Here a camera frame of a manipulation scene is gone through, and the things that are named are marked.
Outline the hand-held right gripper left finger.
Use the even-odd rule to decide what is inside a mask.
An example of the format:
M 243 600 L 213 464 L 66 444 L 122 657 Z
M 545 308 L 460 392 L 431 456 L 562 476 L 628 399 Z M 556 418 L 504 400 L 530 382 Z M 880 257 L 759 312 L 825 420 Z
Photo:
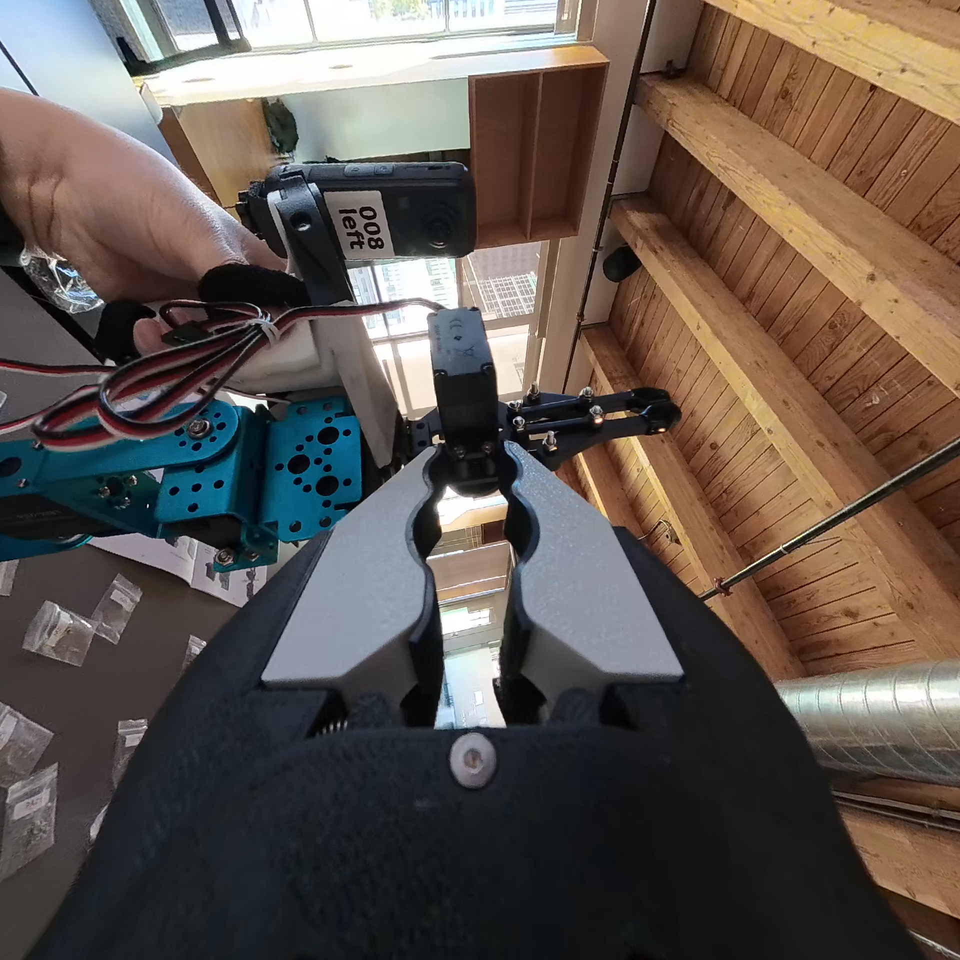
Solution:
M 329 535 L 267 662 L 271 690 L 364 694 L 392 707 L 438 707 L 443 636 L 427 557 L 441 528 L 443 447 L 430 446 Z

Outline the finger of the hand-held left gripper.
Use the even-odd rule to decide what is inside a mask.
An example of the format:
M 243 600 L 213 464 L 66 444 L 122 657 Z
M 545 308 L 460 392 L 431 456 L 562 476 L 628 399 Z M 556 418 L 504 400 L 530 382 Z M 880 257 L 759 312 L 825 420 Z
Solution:
M 394 461 L 400 410 L 360 315 L 317 319 L 318 389 L 341 387 L 378 468 Z

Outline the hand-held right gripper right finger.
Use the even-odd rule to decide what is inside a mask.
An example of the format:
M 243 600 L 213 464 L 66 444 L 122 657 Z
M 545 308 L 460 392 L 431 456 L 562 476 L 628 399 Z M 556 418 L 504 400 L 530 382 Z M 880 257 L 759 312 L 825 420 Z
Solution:
M 517 442 L 501 456 L 515 555 L 500 706 L 554 707 L 569 690 L 671 683 L 683 667 L 614 527 Z

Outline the blue and black toy robot arm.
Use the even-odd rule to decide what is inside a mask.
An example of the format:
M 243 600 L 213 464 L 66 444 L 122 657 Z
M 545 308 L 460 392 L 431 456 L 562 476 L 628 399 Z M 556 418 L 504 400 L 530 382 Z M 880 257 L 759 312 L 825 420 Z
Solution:
M 39 416 L 35 440 L 2 442 L 2 562 L 64 552 L 92 539 L 188 537 L 217 550 L 218 571 L 266 566 L 280 543 L 330 530 L 382 483 L 359 402 L 346 389 L 291 401 L 278 418 L 211 394 L 170 406 L 199 384 L 188 368 L 225 374 L 266 343 L 254 308 L 222 304 L 225 319 L 191 341 L 120 368 Z M 498 399 L 487 332 L 475 308 L 428 315 L 437 406 L 400 419 L 391 472 L 442 440 L 438 487 L 481 498 L 502 487 L 513 442 L 549 471 L 609 440 L 662 434 L 681 419 L 666 390 L 594 397 Z

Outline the dark grey desk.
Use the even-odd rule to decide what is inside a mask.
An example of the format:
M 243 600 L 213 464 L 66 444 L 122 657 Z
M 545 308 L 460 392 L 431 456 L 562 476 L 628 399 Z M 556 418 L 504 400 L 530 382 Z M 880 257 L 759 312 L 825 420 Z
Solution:
M 277 479 L 268 453 L 268 433 L 279 428 L 270 413 L 222 403 L 212 395 L 180 405 L 174 402 L 173 432 L 150 440 L 119 441 L 83 451 L 52 449 L 57 428 L 44 439 L 2 443 L 2 537 L 4 557 L 30 559 L 44 551 L 47 566 L 26 563 L 26 580 L 14 583 L 2 608 L 2 704 L 6 703 L 54 734 L 44 754 L 54 752 L 58 790 L 54 846 L 2 879 L 2 950 L 30 928 L 39 935 L 62 904 L 87 852 L 89 829 L 103 807 L 119 827 L 123 799 L 112 789 L 117 723 L 147 719 L 149 732 L 161 732 L 154 716 L 182 678 L 187 642 L 203 629 L 207 659 L 192 666 L 223 666 L 241 653 L 241 640 L 217 630 L 228 617 L 240 630 L 253 629 L 254 617 L 282 623 L 267 612 L 276 601 L 287 565 L 246 602 L 224 604 L 181 583 L 142 579 L 142 592 L 117 643 L 93 639 L 82 666 L 70 666 L 22 649 L 26 630 L 44 601 L 87 617 L 118 572 L 118 558 L 80 545 L 88 537 L 139 534 L 183 535 L 207 543 L 218 571 L 258 568 L 275 555 L 274 533 L 260 530 L 249 516 L 258 513 L 264 483 Z

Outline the person's left hand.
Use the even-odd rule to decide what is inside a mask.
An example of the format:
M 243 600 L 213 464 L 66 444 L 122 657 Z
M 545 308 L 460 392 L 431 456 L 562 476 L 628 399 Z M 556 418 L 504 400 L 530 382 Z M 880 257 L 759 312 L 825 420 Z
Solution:
M 307 303 L 267 244 L 120 130 L 2 89 L 1 167 L 2 207 L 26 247 L 68 260 L 108 304 Z

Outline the large grid window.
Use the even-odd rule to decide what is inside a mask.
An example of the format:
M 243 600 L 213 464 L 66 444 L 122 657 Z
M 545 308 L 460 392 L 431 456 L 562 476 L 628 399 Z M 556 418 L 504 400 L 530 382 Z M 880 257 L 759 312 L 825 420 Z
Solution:
M 478 249 L 468 257 L 382 261 L 348 271 L 356 301 L 365 306 L 423 298 L 445 308 L 482 314 L 503 400 L 523 388 L 544 245 Z M 364 318 L 377 360 L 400 413 L 415 419 L 436 404 L 426 310 L 405 306 Z

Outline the dark green jacket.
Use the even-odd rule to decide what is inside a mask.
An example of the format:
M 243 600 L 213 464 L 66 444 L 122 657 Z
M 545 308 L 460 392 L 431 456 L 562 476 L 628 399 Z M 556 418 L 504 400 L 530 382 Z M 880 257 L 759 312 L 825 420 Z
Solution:
M 296 117 L 280 98 L 262 99 L 260 104 L 275 154 L 281 158 L 293 157 L 300 139 Z

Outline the printed instruction sheet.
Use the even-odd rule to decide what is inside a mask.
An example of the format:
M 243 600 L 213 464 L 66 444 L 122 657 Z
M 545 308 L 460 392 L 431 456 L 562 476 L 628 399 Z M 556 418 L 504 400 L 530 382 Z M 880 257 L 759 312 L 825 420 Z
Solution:
M 188 536 L 160 539 L 143 534 L 122 534 L 93 537 L 88 545 L 166 571 L 191 589 L 237 608 L 245 606 L 268 579 L 268 568 L 265 566 L 218 571 L 214 567 L 214 548 Z

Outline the black metal ceiling pipe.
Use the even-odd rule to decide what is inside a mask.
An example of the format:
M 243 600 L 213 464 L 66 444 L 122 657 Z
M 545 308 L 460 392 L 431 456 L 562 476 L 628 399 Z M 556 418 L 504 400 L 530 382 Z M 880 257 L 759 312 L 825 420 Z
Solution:
M 954 438 L 936 452 L 929 454 L 900 473 L 895 474 L 894 477 L 888 479 L 883 484 L 868 491 L 851 503 L 846 504 L 841 509 L 834 511 L 834 513 L 825 519 L 788 539 L 786 542 L 775 547 L 774 550 L 743 567 L 736 573 L 722 579 L 714 580 L 713 586 L 701 593 L 699 599 L 703 602 L 708 602 L 718 596 L 729 596 L 733 588 L 738 584 L 751 580 L 762 570 L 771 567 L 774 563 L 795 553 L 802 547 L 810 545 L 822 535 L 833 531 L 886 499 L 893 497 L 894 494 L 904 490 L 911 484 L 941 470 L 949 463 L 954 462 L 958 457 L 959 438 Z

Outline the small clear parts bags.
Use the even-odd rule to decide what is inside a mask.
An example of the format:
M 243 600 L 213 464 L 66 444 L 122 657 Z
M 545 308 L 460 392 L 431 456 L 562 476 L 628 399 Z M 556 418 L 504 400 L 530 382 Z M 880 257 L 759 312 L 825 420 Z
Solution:
M 82 666 L 94 638 L 121 639 L 141 596 L 136 584 L 117 575 L 90 617 L 44 601 L 30 620 L 22 649 L 67 666 Z M 6 702 L 1 717 L 1 878 L 6 880 L 55 844 L 59 767 L 37 770 L 53 731 Z

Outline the clear plastic wrap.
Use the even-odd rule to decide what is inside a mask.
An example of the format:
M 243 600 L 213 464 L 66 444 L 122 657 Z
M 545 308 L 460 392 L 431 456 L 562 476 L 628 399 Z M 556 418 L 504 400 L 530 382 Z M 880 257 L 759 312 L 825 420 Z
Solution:
M 102 297 L 66 258 L 25 247 L 18 266 L 50 304 L 67 314 L 89 313 L 104 306 Z

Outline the wooden wall shelf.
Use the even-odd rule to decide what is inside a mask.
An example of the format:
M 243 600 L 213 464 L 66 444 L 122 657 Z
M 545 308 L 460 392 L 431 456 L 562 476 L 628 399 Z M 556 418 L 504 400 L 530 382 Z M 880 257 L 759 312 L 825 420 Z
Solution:
M 574 44 L 487 56 L 469 75 L 478 248 L 578 234 L 608 72 Z

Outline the silver air duct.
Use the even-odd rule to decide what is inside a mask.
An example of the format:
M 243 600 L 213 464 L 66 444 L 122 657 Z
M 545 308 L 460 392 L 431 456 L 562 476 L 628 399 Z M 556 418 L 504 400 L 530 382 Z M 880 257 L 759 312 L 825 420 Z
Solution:
M 783 680 L 780 699 L 828 770 L 959 786 L 959 661 Z

